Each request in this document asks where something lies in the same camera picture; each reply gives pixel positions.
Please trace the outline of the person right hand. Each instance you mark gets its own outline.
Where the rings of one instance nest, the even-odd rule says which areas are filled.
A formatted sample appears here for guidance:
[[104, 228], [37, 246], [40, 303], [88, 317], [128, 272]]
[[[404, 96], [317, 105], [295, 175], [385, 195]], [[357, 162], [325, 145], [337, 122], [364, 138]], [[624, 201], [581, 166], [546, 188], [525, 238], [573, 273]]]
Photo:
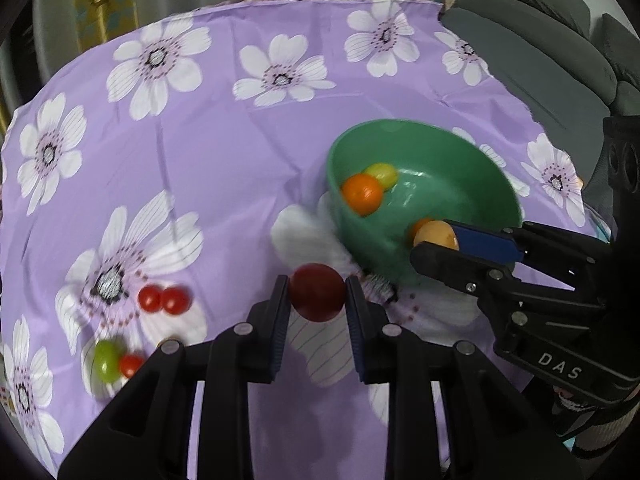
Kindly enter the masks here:
[[612, 410], [613, 408], [622, 408], [627, 404], [634, 405], [637, 403], [637, 396], [628, 396], [623, 402], [615, 404], [597, 403], [595, 400], [588, 399], [579, 393], [571, 393], [559, 386], [553, 387], [554, 406], [559, 411], [571, 413], [585, 413], [599, 410]]

